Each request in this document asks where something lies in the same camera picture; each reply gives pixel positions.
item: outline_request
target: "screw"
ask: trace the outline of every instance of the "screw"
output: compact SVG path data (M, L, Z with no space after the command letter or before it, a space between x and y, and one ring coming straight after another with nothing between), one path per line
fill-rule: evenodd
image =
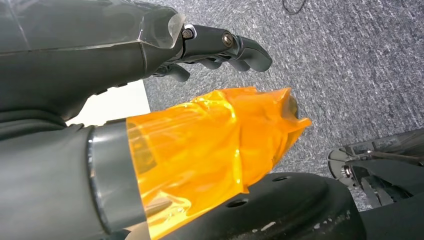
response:
M190 29L184 29L182 31L182 38L183 39L191 39L193 37L193 32Z
M344 166L341 167L340 173L343 176L343 178L345 178L345 179L350 178L351 175L352 175L351 169L348 166L346 166L346 165L344 165Z
M233 36L230 33L224 33L222 42L226 47L231 47L233 45Z

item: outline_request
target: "black robotic finger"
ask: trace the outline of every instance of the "black robotic finger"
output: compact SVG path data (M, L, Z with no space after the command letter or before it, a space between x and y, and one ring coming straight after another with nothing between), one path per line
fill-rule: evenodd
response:
M160 67L154 74L155 77L170 76L178 82L185 82L190 78L190 73L178 64Z
M235 68L237 71L240 71L240 72L246 72L246 71L248 71L249 69L251 69L251 67L250 67L250 65L249 64L247 64L245 61L243 61L243 60L231 60L231 61L228 61L228 63L233 67L233 68Z
M207 67L210 70L219 69L221 65L223 64L222 62L216 62L216 61L212 61L208 59L200 59L197 62Z
M234 36L234 39L236 39L240 47L237 60L245 61L257 72L265 72L271 67L273 59L259 43L242 36Z

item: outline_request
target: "orange tape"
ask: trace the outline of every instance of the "orange tape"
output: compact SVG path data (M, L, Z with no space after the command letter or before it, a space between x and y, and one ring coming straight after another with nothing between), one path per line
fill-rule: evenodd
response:
M289 101L289 88L222 89L127 118L152 240L247 193L272 170L311 124L293 115Z

